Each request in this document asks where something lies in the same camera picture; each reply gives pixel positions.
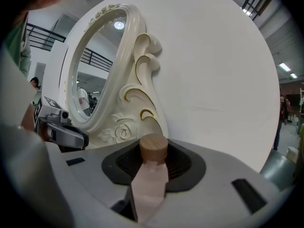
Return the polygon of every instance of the floor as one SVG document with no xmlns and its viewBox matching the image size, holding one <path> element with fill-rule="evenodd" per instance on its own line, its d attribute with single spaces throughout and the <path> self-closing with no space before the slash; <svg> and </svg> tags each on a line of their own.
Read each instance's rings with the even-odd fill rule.
<svg viewBox="0 0 304 228">
<path fill-rule="evenodd" d="M 289 146 L 294 148 L 299 147 L 299 135 L 295 133 L 296 126 L 292 124 L 287 124 L 286 126 L 282 124 L 281 132 L 280 132 L 280 142 L 278 146 L 278 152 L 284 156 L 287 154 L 287 149 Z"/>
</svg>

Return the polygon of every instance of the round light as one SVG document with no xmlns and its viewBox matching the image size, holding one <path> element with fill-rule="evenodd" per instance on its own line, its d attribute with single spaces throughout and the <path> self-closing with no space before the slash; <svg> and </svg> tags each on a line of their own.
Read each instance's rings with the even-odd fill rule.
<svg viewBox="0 0 304 228">
<path fill-rule="evenodd" d="M 117 21 L 114 23 L 114 27 L 116 29 L 123 29 L 124 28 L 124 23 L 122 23 L 121 21 Z"/>
</svg>

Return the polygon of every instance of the mirror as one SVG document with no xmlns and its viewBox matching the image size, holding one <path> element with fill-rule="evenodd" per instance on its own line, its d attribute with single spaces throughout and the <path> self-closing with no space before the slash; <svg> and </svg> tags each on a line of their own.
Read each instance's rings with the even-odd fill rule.
<svg viewBox="0 0 304 228">
<path fill-rule="evenodd" d="M 114 14 L 90 38 L 82 53 L 77 70 L 77 91 L 73 91 L 73 98 L 77 111 L 85 119 L 93 114 L 101 99 L 125 25 L 126 15 Z"/>
</svg>

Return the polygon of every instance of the white ornate mirror frame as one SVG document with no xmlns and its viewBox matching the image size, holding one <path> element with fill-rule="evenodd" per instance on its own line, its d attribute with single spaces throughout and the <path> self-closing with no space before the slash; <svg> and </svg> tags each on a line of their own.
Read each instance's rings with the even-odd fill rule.
<svg viewBox="0 0 304 228">
<path fill-rule="evenodd" d="M 90 38 L 114 14 L 126 15 L 125 31 L 100 101 L 88 118 L 79 110 L 77 68 Z M 79 35 L 78 45 L 69 45 L 67 55 L 70 56 L 63 65 L 69 67 L 67 108 L 72 123 L 87 130 L 90 143 L 97 147 L 141 138 L 148 133 L 168 137 L 168 126 L 152 84 L 152 72 L 160 67 L 152 54 L 161 51 L 161 44 L 145 32 L 144 19 L 134 5 L 109 5 L 90 20 L 84 34 Z"/>
</svg>

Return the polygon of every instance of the green shirt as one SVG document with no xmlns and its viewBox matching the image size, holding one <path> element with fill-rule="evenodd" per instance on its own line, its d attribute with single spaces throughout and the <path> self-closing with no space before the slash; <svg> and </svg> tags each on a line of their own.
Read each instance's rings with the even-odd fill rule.
<svg viewBox="0 0 304 228">
<path fill-rule="evenodd" d="M 24 28 L 25 20 L 18 23 L 14 28 L 7 34 L 4 42 L 6 48 L 16 63 L 19 70 L 23 73 L 23 75 L 27 78 L 29 74 L 30 67 L 30 46 L 29 40 L 27 38 L 26 45 L 24 50 L 21 52 L 21 41 L 23 36 L 23 28 Z"/>
</svg>

